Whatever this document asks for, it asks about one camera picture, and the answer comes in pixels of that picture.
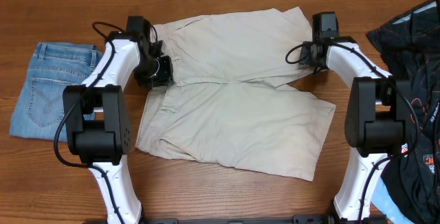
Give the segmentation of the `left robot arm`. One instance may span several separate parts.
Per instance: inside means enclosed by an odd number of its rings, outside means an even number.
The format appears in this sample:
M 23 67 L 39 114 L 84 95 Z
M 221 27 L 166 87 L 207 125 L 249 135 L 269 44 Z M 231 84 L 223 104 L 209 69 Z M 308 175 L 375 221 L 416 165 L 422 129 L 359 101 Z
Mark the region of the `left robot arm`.
M 134 77 L 152 89 L 173 83 L 173 66 L 162 51 L 156 29 L 143 16 L 129 16 L 126 28 L 113 25 L 104 35 L 105 52 L 91 75 L 63 91 L 67 144 L 79 163 L 57 159 L 66 166 L 87 168 L 93 174 L 107 209 L 105 223 L 146 223 L 128 167 L 133 133 L 124 88 Z

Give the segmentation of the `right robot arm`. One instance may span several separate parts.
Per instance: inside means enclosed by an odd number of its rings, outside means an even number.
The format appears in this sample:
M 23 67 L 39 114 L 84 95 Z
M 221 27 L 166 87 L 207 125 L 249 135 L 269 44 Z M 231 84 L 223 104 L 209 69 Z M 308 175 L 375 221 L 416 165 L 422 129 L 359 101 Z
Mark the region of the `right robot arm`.
M 330 69 L 351 93 L 344 134 L 351 147 L 349 163 L 328 214 L 299 214 L 294 223 L 386 223 L 370 214 L 371 198 L 387 163 L 410 140 L 410 83 L 384 71 L 350 36 L 340 36 L 335 12 L 312 17 L 312 40 L 300 45 L 301 65 Z

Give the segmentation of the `beige cotton shorts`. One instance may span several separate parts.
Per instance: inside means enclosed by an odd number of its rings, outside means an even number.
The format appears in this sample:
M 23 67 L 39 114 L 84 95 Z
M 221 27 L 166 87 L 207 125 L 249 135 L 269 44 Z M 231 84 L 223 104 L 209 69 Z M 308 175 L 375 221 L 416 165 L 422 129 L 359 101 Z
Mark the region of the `beige cotton shorts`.
M 194 16 L 156 25 L 173 84 L 149 91 L 136 147 L 165 159 L 312 181 L 335 105 L 291 86 L 311 40 L 300 8 Z

